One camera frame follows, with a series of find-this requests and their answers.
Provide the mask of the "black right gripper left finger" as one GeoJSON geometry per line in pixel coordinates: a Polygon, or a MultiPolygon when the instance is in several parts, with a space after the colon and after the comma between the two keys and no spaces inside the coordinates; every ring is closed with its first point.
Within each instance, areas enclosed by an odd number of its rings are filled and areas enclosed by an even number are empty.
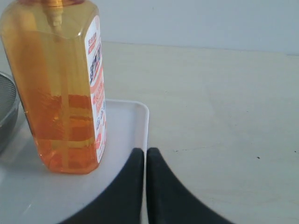
{"type": "Polygon", "coordinates": [[[63,224],[139,224],[143,196],[144,152],[134,148],[111,184],[63,224]]]}

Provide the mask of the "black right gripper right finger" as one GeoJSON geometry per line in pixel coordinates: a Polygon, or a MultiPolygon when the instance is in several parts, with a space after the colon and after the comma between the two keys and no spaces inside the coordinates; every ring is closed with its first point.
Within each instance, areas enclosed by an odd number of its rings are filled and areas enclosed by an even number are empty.
{"type": "Polygon", "coordinates": [[[147,213],[150,224],[230,224],[174,175],[158,148],[147,150],[147,213]]]}

